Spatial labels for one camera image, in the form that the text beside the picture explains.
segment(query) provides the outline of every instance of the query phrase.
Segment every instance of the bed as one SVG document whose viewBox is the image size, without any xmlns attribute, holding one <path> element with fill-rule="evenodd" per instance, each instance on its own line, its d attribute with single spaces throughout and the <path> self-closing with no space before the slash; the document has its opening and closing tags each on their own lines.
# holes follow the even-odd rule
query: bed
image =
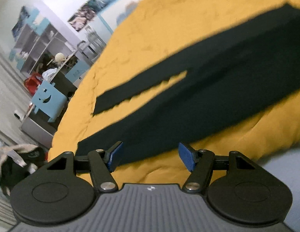
<svg viewBox="0 0 300 232">
<path fill-rule="evenodd" d="M 105 91 L 127 82 L 193 43 L 265 11 L 280 8 L 287 2 L 300 9 L 300 0 L 142 0 L 115 30 L 103 54 L 71 99 L 54 135 L 48 160 L 64 151 L 76 152 L 78 142 L 131 115 L 187 74 L 180 72 L 111 109 L 93 115 L 96 98 Z M 238 150 L 257 160 L 299 142 L 300 89 L 235 125 L 191 142 L 191 146 L 212 150 L 217 155 Z M 224 173 L 215 172 L 212 180 Z M 119 186 L 123 183 L 182 185 L 189 172 L 175 147 L 157 156 L 122 165 L 112 175 Z M 91 182 L 88 174 L 80 177 Z"/>
</svg>

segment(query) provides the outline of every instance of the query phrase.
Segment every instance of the wall photo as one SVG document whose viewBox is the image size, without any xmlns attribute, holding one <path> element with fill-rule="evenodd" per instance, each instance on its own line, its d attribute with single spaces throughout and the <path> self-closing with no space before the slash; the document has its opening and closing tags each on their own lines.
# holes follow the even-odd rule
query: wall photo
<svg viewBox="0 0 300 232">
<path fill-rule="evenodd" d="M 76 13 L 68 20 L 68 23 L 79 32 L 89 23 L 96 14 L 116 0 L 88 0 Z"/>
<path fill-rule="evenodd" d="M 28 12 L 28 10 L 26 9 L 25 6 L 23 6 L 21 8 L 21 11 L 19 13 L 19 18 L 18 18 L 18 22 L 16 23 L 16 25 L 13 27 L 12 34 L 13 34 L 13 38 L 16 41 L 22 27 L 25 25 L 25 20 L 30 16 L 30 13 Z"/>
</svg>

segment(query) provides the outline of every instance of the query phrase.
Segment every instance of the shelf unit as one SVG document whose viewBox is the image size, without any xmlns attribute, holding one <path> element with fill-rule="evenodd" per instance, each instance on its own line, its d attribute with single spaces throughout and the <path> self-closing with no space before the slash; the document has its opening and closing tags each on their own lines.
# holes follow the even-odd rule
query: shelf unit
<svg viewBox="0 0 300 232">
<path fill-rule="evenodd" d="M 67 40 L 51 24 L 39 36 L 26 24 L 18 37 L 15 47 L 17 52 L 26 52 L 28 57 L 21 60 L 20 72 L 29 77 L 41 62 L 44 53 L 50 52 L 53 56 L 61 52 L 67 58 L 75 49 L 70 46 Z"/>
</svg>

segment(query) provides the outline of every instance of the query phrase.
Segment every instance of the plastic bag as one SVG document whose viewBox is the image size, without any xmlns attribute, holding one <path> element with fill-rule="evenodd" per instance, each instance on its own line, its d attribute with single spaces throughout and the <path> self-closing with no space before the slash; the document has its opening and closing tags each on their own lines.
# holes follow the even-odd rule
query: plastic bag
<svg viewBox="0 0 300 232">
<path fill-rule="evenodd" d="M 51 77 L 53 76 L 53 74 L 55 74 L 56 71 L 57 71 L 57 68 L 46 70 L 43 73 L 44 80 L 49 81 L 49 79 L 51 79 Z"/>
</svg>

